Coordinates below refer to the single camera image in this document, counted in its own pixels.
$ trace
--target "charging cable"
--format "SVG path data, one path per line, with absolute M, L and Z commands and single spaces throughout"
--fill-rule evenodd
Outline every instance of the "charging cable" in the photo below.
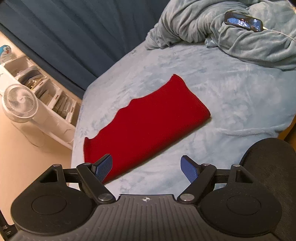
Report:
M 268 29 L 268 28 L 266 28 L 266 27 L 263 27 L 263 29 L 264 29 L 264 30 L 270 30 L 270 31 L 273 31 L 273 32 L 276 32 L 276 33 L 279 33 L 279 34 L 283 34 L 283 35 L 287 36 L 288 38 L 290 38 L 290 39 L 292 39 L 293 41 L 296 42 L 296 39 L 292 38 L 291 36 L 289 36 L 289 35 L 287 35 L 287 34 L 281 33 L 281 32 L 279 32 L 279 31 L 276 31 L 276 30 L 273 30 L 273 29 Z

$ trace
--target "smartphone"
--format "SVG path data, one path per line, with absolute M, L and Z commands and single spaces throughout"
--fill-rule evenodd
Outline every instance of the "smartphone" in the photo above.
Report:
M 252 30 L 254 32 L 263 31 L 263 23 L 260 19 L 252 18 L 250 16 L 238 14 L 235 12 L 226 12 L 224 23 L 247 30 Z

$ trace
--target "white storage rack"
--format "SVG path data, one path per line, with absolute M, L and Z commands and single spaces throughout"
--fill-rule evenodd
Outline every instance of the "white storage rack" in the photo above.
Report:
M 2 95 L 6 87 L 11 84 L 27 84 L 28 75 L 35 74 L 41 74 L 41 79 L 29 86 L 36 94 L 39 103 L 37 114 L 33 120 L 45 134 L 72 149 L 75 126 L 81 106 L 79 99 L 75 98 L 72 93 L 63 88 L 26 55 L 0 65 L 0 94 Z

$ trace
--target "black circular pad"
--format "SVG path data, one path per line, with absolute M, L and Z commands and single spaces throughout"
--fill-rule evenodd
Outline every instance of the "black circular pad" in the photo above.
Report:
M 276 227 L 281 205 L 261 184 L 228 183 L 202 199 L 200 213 L 209 225 L 223 233 L 254 237 Z
M 29 186 L 13 202 L 11 216 L 21 230 L 36 235 L 59 235 L 85 223 L 92 201 L 76 189 L 56 183 Z
M 251 215 L 261 208 L 261 204 L 256 198 L 247 195 L 230 197 L 226 204 L 230 211 L 239 215 Z
M 65 198 L 57 195 L 44 195 L 36 198 L 32 203 L 35 212 L 43 215 L 51 215 L 61 212 L 67 205 Z

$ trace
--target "light blue bed sheet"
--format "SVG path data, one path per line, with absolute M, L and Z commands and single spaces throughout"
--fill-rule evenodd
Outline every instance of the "light blue bed sheet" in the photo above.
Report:
M 177 197 L 189 185 L 180 169 L 182 155 L 199 164 L 228 169 L 255 142 L 277 137 L 296 113 L 295 70 L 246 63 L 201 44 L 181 42 L 146 50 L 142 43 L 88 87 L 75 132 L 72 168 L 83 162 L 86 136 L 95 137 L 120 108 L 157 90 L 173 74 L 181 76 L 207 106 L 211 119 L 155 158 L 108 183 L 106 187 L 116 197 Z

